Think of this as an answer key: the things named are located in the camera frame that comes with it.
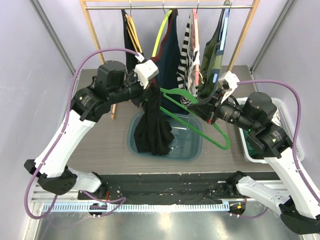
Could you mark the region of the orange yellow hanger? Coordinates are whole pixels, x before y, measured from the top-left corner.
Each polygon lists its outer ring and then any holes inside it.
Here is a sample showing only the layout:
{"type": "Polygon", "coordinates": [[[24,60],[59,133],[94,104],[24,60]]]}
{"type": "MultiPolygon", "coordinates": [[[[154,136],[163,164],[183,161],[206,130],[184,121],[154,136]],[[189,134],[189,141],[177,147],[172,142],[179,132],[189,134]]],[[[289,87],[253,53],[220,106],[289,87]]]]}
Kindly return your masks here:
{"type": "Polygon", "coordinates": [[[130,39],[132,41],[133,48],[134,48],[134,50],[136,52],[142,54],[143,51],[142,51],[142,48],[141,48],[141,45],[140,45],[140,41],[139,41],[139,38],[138,38],[138,33],[137,33],[137,30],[136,30],[133,18],[131,16],[129,16],[127,13],[124,14],[124,17],[125,17],[125,20],[126,20],[126,28],[127,28],[129,37],[130,37],[130,39]]]}

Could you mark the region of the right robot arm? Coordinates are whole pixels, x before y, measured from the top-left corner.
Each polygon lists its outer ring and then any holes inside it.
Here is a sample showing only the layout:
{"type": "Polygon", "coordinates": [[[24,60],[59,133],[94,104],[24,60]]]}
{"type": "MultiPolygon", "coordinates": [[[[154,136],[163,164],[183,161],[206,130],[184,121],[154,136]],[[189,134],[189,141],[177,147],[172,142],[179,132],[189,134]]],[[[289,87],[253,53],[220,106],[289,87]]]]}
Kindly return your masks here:
{"type": "Polygon", "coordinates": [[[230,197],[255,199],[278,214],[284,225],[298,235],[320,232],[320,204],[303,182],[296,147],[286,131],[273,122],[277,106],[267,94],[253,92],[240,106],[218,91],[187,108],[209,124],[221,119],[247,131],[246,141],[273,168],[287,190],[277,191],[237,171],[226,180],[225,190],[230,197]]]}

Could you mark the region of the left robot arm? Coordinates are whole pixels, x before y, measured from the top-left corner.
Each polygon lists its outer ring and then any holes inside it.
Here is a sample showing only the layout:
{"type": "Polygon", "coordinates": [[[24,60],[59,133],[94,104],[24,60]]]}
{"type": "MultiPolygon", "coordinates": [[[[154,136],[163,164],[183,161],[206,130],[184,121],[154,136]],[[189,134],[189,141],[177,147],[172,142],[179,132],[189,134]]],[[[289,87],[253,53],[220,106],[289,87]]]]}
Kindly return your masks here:
{"type": "Polygon", "coordinates": [[[79,89],[71,99],[70,110],[45,150],[24,167],[35,174],[46,191],[61,196],[70,190],[88,192],[100,200],[107,184],[96,172],[82,172],[67,165],[72,153],[111,106],[129,100],[143,100],[150,81],[159,73],[152,60],[145,60],[128,72],[122,62],[109,60],[100,65],[89,86],[79,89]]]}

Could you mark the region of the olive green tank top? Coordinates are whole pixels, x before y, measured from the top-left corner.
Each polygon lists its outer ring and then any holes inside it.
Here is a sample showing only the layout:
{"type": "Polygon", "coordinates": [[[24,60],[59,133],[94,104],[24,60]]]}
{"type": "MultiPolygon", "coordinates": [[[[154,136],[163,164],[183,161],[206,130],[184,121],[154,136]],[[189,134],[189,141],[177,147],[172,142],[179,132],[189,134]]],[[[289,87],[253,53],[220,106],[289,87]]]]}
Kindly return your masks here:
{"type": "Polygon", "coordinates": [[[210,39],[205,44],[202,62],[200,65],[200,73],[202,75],[202,80],[199,82],[198,85],[198,99],[202,100],[208,98],[212,92],[215,90],[217,86],[217,82],[213,83],[213,67],[214,67],[214,58],[215,58],[215,47],[218,38],[218,30],[217,27],[215,32],[210,39]]]}

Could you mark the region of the navy maroon tank top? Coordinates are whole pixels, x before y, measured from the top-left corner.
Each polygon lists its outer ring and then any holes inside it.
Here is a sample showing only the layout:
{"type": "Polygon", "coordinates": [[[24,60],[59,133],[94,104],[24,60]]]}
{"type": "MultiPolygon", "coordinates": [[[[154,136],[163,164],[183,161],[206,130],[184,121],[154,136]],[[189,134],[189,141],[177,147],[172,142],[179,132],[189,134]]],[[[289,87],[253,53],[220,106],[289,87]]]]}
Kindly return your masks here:
{"type": "MultiPolygon", "coordinates": [[[[160,42],[159,51],[151,60],[156,64],[159,74],[153,82],[165,90],[178,88],[177,70],[180,64],[181,52],[177,36],[177,16],[178,10],[173,9],[168,17],[166,33],[160,42]]],[[[176,102],[181,103],[181,96],[177,94],[168,94],[176,102]]],[[[160,92],[160,106],[173,114],[188,115],[189,112],[167,99],[160,92]]]]}

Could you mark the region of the striped black white tank top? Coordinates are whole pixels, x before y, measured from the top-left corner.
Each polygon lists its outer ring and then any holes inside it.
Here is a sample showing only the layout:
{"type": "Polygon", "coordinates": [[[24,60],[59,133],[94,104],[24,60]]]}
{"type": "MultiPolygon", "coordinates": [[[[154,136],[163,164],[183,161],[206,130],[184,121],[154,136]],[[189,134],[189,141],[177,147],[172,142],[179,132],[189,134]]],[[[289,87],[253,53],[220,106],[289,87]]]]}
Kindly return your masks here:
{"type": "Polygon", "coordinates": [[[198,88],[196,89],[193,85],[190,85],[189,80],[189,57],[188,57],[188,45],[189,45],[189,25],[190,19],[188,18],[188,22],[186,25],[182,48],[180,51],[180,63],[177,68],[177,83],[178,88],[188,91],[195,98],[198,97],[198,88]]]}

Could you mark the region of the neon yellow hanger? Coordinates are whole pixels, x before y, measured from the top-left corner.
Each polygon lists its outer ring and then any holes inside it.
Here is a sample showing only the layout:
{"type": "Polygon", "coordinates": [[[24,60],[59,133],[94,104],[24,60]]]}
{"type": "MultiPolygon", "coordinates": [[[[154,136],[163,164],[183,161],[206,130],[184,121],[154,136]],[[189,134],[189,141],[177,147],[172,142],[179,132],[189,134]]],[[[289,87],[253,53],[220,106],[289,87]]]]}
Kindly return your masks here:
{"type": "Polygon", "coordinates": [[[170,10],[164,15],[164,18],[163,18],[163,20],[162,20],[162,23],[161,23],[160,28],[159,28],[158,33],[157,33],[157,37],[156,37],[156,40],[155,40],[155,44],[154,44],[154,47],[153,47],[153,51],[152,51],[152,54],[151,54],[151,57],[152,57],[152,58],[157,55],[158,47],[160,46],[160,40],[161,40],[163,31],[164,31],[165,25],[166,25],[167,21],[169,20],[169,17],[171,16],[172,12],[173,12],[173,11],[170,9],[170,10]]]}

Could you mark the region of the pink hanger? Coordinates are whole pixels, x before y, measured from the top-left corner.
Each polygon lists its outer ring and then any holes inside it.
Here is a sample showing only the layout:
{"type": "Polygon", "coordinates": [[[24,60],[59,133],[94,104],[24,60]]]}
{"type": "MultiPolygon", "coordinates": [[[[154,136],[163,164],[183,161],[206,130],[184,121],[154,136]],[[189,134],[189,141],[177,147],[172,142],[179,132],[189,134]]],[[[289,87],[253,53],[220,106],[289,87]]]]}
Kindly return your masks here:
{"type": "Polygon", "coordinates": [[[188,79],[190,85],[196,89],[202,80],[200,73],[200,40],[199,25],[196,9],[192,9],[189,15],[189,43],[188,43],[189,70],[188,79]]]}

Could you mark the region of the light blue hanger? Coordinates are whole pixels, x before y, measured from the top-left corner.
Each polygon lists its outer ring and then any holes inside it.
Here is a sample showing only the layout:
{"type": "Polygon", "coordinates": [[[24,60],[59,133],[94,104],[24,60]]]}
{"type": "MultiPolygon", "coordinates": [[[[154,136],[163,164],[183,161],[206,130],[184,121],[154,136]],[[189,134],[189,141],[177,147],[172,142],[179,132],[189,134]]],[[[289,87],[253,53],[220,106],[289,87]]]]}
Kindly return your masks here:
{"type": "Polygon", "coordinates": [[[218,20],[218,25],[217,25],[218,35],[217,35],[217,41],[215,45],[213,69],[211,71],[213,73],[212,82],[214,84],[217,82],[218,76],[221,70],[222,58],[224,55],[224,50],[226,45],[231,1],[225,0],[223,3],[223,6],[225,8],[221,10],[219,20],[218,20]]]}

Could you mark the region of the blue plastic tub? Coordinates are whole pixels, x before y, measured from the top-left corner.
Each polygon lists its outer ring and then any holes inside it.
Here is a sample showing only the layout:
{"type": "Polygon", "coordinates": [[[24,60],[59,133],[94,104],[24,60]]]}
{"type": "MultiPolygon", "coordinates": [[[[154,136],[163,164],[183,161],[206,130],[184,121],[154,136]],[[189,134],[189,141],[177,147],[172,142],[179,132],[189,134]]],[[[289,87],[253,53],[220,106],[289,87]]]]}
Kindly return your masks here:
{"type": "Polygon", "coordinates": [[[172,128],[171,133],[174,140],[170,143],[170,152],[166,155],[152,155],[150,152],[139,153],[134,140],[134,131],[138,125],[143,112],[137,113],[131,120],[127,134],[127,147],[135,155],[140,157],[150,157],[160,160],[185,161],[190,162],[196,159],[202,150],[203,137],[191,130],[188,126],[180,123],[168,114],[163,113],[172,128]]]}

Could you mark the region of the folded green garment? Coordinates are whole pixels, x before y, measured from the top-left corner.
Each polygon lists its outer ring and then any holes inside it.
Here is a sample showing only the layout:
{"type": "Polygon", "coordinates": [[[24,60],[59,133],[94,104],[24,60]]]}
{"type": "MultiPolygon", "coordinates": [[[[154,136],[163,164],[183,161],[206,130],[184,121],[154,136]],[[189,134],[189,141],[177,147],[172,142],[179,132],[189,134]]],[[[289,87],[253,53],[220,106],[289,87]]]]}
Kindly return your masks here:
{"type": "Polygon", "coordinates": [[[252,137],[252,131],[243,130],[244,139],[247,147],[248,154],[253,159],[262,159],[263,145],[256,136],[252,137]]]}

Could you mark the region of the white plastic basket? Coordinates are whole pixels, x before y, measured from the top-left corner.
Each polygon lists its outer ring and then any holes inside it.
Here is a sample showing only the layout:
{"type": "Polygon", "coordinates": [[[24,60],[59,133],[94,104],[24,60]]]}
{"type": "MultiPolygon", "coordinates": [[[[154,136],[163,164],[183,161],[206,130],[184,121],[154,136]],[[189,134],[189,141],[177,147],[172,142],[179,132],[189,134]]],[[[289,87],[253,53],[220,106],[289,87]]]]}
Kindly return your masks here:
{"type": "MultiPolygon", "coordinates": [[[[291,141],[293,141],[294,132],[295,132],[295,124],[289,119],[289,113],[285,107],[284,102],[279,98],[272,98],[272,103],[276,105],[277,111],[273,116],[272,121],[282,127],[286,134],[290,137],[291,141]]],[[[244,152],[244,159],[247,162],[266,164],[266,161],[263,158],[253,157],[253,148],[246,141],[247,131],[243,129],[238,129],[240,134],[241,146],[244,152]]],[[[302,162],[305,159],[305,153],[301,146],[300,140],[297,139],[296,143],[296,154],[297,158],[302,162]]]]}

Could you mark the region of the wooden clothes rack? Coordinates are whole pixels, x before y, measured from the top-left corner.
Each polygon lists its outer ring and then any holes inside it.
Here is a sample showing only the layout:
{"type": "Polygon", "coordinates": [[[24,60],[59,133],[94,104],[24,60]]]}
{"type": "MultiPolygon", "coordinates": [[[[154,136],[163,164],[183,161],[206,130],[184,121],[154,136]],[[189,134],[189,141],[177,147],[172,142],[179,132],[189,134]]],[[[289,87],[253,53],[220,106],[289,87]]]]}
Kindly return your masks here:
{"type": "MultiPolygon", "coordinates": [[[[197,12],[198,9],[221,9],[222,10],[222,9],[226,8],[224,6],[224,4],[223,5],[213,5],[213,6],[200,6],[200,7],[198,5],[197,5],[197,7],[196,6],[168,6],[168,5],[164,5],[165,0],[162,0],[162,6],[133,6],[132,7],[133,0],[111,0],[111,2],[113,2],[113,3],[118,3],[118,2],[121,2],[121,1],[122,2],[126,2],[126,1],[129,2],[130,6],[119,6],[119,5],[117,5],[117,6],[95,6],[95,5],[89,5],[88,6],[87,3],[89,3],[89,2],[95,3],[95,2],[108,2],[108,1],[107,0],[79,0],[81,9],[83,11],[83,15],[84,15],[85,21],[86,21],[87,26],[89,28],[89,32],[90,32],[90,34],[92,36],[96,51],[106,50],[106,48],[102,49],[101,46],[100,46],[100,42],[98,40],[98,36],[97,36],[97,33],[96,33],[96,29],[94,27],[94,23],[93,23],[92,18],[91,18],[90,11],[99,11],[99,10],[101,10],[101,11],[109,11],[109,10],[118,11],[119,10],[120,11],[120,10],[125,10],[126,13],[131,16],[132,15],[132,13],[131,13],[132,9],[133,10],[138,10],[138,11],[149,11],[149,12],[153,11],[153,10],[162,9],[164,11],[164,15],[163,15],[163,19],[164,19],[165,14],[169,10],[173,10],[173,9],[177,9],[177,10],[178,9],[185,9],[185,10],[196,9],[196,12],[197,12]]],[[[237,41],[237,43],[235,45],[232,57],[231,57],[230,62],[229,62],[228,70],[232,70],[232,68],[233,68],[233,66],[235,64],[235,61],[236,61],[236,59],[238,57],[238,54],[239,54],[240,49],[241,49],[241,46],[242,46],[242,44],[243,44],[243,42],[245,40],[245,37],[246,37],[247,32],[248,32],[248,30],[250,28],[252,19],[253,19],[254,15],[255,15],[256,11],[257,11],[259,3],[260,3],[260,0],[253,0],[251,5],[235,5],[235,6],[233,6],[231,4],[230,12],[231,12],[232,9],[249,9],[249,12],[248,12],[247,18],[246,18],[246,20],[245,20],[245,22],[243,24],[243,28],[241,30],[241,33],[240,33],[240,35],[238,37],[238,41],[237,41]]],[[[109,33],[109,35],[110,35],[109,38],[112,39],[112,40],[113,39],[118,40],[117,38],[115,38],[115,36],[116,36],[115,33],[120,32],[120,27],[119,27],[120,25],[119,24],[117,25],[116,22],[115,22],[117,20],[117,18],[111,17],[110,15],[109,15],[109,18],[110,18],[110,20],[111,19],[115,19],[115,20],[112,20],[110,24],[108,23],[110,26],[111,26],[111,24],[113,24],[112,28],[107,31],[107,33],[109,33]]],[[[164,34],[164,32],[162,33],[160,43],[161,43],[162,39],[164,38],[163,34],[164,34]]],[[[122,50],[115,50],[115,51],[113,50],[113,52],[116,52],[116,53],[117,52],[122,52],[122,53],[125,53],[125,54],[126,53],[132,54],[131,52],[122,51],[122,50]]]]}

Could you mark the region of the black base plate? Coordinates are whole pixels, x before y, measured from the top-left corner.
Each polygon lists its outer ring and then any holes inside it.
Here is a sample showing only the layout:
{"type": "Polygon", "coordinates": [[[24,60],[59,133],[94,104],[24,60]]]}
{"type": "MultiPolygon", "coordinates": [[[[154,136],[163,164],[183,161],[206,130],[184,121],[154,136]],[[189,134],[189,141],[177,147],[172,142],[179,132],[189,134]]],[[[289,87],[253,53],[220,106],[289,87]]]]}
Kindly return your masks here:
{"type": "Polygon", "coordinates": [[[209,205],[241,198],[236,183],[247,173],[154,173],[99,175],[91,195],[100,200],[125,197],[128,205],[209,205]]]}

